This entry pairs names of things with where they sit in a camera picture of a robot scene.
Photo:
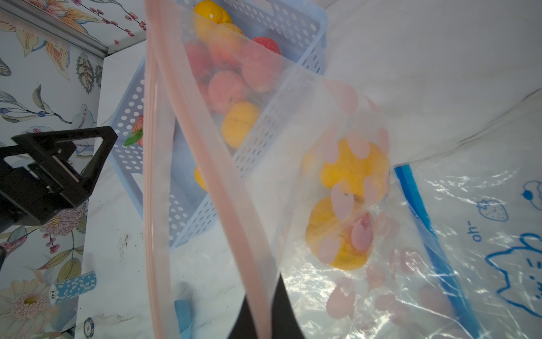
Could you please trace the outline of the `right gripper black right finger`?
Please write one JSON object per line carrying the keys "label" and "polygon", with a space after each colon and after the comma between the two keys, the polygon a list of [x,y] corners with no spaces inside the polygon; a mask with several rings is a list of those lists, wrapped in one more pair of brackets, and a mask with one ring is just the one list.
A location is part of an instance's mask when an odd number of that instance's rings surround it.
{"label": "right gripper black right finger", "polygon": [[277,282],[272,305],[272,338],[305,339],[296,321],[282,276]]}

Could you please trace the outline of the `clear pink zip-top bag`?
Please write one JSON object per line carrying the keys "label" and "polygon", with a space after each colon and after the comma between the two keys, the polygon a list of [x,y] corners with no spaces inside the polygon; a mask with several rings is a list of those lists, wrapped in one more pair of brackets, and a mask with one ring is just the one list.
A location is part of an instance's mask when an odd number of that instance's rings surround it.
{"label": "clear pink zip-top bag", "polygon": [[[237,70],[248,86],[246,101],[261,115],[240,148],[230,147],[200,94],[186,46],[202,42],[194,31],[194,1],[147,1],[150,23],[145,62],[145,154],[143,217],[152,325],[157,338],[175,338],[170,250],[204,225],[219,222],[244,284],[257,338],[272,336],[272,305],[289,229],[329,196],[343,223],[357,219],[354,203],[379,230],[371,182],[365,200],[340,184],[323,189],[313,181],[324,162],[339,158],[346,138],[359,159],[386,136],[378,114],[361,114],[348,83],[323,78],[318,51],[325,46],[327,16],[302,1],[272,1],[265,10],[251,1],[228,1],[245,44]],[[278,55],[255,43],[273,39]]]}

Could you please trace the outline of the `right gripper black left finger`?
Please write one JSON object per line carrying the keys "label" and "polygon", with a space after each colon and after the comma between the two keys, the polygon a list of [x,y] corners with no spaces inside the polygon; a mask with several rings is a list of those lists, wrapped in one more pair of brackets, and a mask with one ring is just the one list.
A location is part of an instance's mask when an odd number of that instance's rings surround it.
{"label": "right gripper black left finger", "polygon": [[228,339],[254,339],[254,323],[246,298],[244,298],[236,323]]}

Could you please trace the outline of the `pink peach with leaf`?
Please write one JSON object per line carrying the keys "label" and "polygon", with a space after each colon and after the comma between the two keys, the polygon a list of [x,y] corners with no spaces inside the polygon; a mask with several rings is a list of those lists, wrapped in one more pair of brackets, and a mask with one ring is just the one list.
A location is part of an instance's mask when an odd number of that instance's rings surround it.
{"label": "pink peach with leaf", "polygon": [[139,116],[132,127],[132,132],[124,141],[124,147],[129,147],[137,144],[143,147],[143,116]]}

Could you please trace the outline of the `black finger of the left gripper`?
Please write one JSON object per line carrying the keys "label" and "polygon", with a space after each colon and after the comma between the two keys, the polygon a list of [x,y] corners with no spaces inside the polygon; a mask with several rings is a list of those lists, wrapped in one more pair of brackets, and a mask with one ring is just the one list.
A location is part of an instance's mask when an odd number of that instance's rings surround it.
{"label": "black finger of the left gripper", "polygon": [[[69,165],[76,142],[100,138],[87,167]],[[14,225],[39,226],[61,210],[77,208],[94,191],[103,166],[117,141],[111,127],[49,131],[14,136],[1,147],[1,230]]]}

